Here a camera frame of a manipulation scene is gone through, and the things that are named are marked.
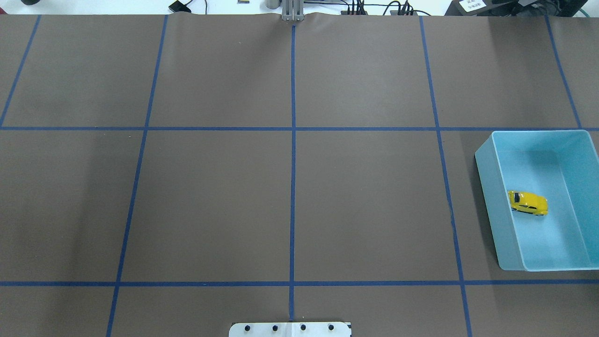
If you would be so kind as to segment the light blue plastic bin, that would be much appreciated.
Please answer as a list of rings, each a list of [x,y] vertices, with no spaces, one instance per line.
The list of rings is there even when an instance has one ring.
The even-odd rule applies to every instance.
[[[598,269],[599,162],[589,132],[496,131],[475,160],[501,269]],[[548,214],[512,211],[509,190],[545,197]]]

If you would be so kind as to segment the yellow beetle toy car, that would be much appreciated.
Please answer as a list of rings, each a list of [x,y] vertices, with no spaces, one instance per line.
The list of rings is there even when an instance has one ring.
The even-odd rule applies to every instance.
[[[548,214],[548,201],[543,196],[521,190],[509,190],[508,199],[512,211],[535,216]]]

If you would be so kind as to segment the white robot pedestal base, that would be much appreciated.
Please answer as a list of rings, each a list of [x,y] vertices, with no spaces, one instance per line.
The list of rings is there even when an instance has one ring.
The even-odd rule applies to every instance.
[[[350,322],[240,322],[229,337],[351,337]]]

